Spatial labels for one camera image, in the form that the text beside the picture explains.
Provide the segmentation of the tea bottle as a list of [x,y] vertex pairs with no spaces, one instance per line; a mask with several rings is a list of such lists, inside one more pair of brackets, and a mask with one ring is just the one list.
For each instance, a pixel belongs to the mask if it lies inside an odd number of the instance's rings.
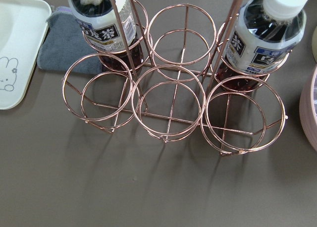
[[245,74],[264,78],[275,70],[303,38],[307,1],[249,0],[242,6],[217,79]]
[[[68,0],[71,11],[90,44],[101,52],[113,53],[130,66],[122,33],[110,0]],[[134,67],[143,62],[130,0],[115,0]]]

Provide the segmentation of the tea bottle back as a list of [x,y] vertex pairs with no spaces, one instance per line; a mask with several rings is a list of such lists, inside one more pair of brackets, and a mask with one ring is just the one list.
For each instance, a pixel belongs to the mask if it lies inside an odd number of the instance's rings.
[[307,1],[249,0],[242,6],[217,79],[245,74],[264,78],[275,70],[303,38]]

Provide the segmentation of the cream rabbit tray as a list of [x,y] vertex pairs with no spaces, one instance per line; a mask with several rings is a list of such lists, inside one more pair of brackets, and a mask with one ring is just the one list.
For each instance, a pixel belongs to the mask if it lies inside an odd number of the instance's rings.
[[43,0],[0,0],[0,108],[24,98],[48,31],[52,9]]

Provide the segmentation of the grey cloth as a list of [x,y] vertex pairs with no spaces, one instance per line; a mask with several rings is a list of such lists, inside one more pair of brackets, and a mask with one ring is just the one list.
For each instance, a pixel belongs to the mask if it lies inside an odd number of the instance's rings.
[[57,7],[47,19],[49,33],[41,45],[37,65],[46,71],[67,72],[78,59],[93,54],[69,7]]

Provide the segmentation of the pink bowl with ice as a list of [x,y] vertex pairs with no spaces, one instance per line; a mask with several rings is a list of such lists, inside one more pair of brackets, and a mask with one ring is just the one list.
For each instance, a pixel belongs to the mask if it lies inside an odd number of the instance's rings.
[[315,108],[317,104],[317,67],[315,66],[313,72],[305,82],[299,102],[299,114],[301,126],[304,134],[308,139],[313,149],[317,150],[317,115]]

